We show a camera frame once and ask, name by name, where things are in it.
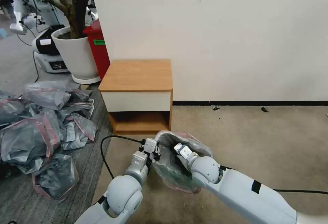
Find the white drawer front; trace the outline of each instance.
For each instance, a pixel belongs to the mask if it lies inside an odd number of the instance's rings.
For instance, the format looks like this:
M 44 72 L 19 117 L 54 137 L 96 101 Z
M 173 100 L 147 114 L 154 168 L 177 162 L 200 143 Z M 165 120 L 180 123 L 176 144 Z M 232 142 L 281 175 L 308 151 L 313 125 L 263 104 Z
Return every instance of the white drawer front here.
M 169 111 L 171 92 L 101 92 L 107 111 Z

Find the soil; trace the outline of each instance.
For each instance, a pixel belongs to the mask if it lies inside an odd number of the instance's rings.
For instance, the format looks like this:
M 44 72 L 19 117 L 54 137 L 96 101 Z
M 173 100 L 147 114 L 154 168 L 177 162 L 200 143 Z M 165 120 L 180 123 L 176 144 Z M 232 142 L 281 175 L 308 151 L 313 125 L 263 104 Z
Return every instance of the soil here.
M 58 35 L 57 38 L 61 39 L 61 40 L 71 40 L 71 32 L 67 32 L 67 33 Z

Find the potted plant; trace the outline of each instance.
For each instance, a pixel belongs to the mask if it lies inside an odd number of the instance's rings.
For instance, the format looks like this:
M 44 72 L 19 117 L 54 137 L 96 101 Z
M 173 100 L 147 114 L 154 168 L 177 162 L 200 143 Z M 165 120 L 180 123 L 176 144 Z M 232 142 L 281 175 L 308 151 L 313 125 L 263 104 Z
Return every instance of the potted plant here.
M 86 35 L 83 34 L 88 0 L 44 0 L 67 17 L 69 27 L 56 30 L 51 37 L 73 80 L 82 84 L 100 81 Z

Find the white plant pot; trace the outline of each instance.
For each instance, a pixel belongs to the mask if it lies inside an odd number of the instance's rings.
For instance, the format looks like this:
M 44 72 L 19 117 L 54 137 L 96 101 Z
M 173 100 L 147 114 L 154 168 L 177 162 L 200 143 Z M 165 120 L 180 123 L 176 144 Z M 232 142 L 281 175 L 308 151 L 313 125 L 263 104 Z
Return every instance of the white plant pot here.
M 97 66 L 93 58 L 87 37 L 72 40 L 58 39 L 58 36 L 70 32 L 70 27 L 64 27 L 51 34 L 61 57 L 71 72 L 73 80 L 81 84 L 91 84 L 100 81 Z

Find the debris on floor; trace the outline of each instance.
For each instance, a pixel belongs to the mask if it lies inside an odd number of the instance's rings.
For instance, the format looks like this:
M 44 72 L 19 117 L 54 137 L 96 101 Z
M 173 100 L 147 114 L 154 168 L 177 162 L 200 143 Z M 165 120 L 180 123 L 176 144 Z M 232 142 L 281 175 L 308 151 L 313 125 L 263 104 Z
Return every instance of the debris on floor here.
M 220 109 L 219 106 L 212 106 L 212 110 L 218 110 L 218 109 Z
M 261 108 L 261 111 L 263 111 L 263 112 L 265 112 L 265 113 L 269 112 L 269 110 L 268 110 L 267 108 L 265 108 L 265 107 L 262 107 L 262 108 Z
M 37 192 L 63 201 L 79 177 L 66 150 L 94 141 L 91 90 L 63 81 L 27 84 L 22 98 L 0 90 L 0 167 L 32 174 Z

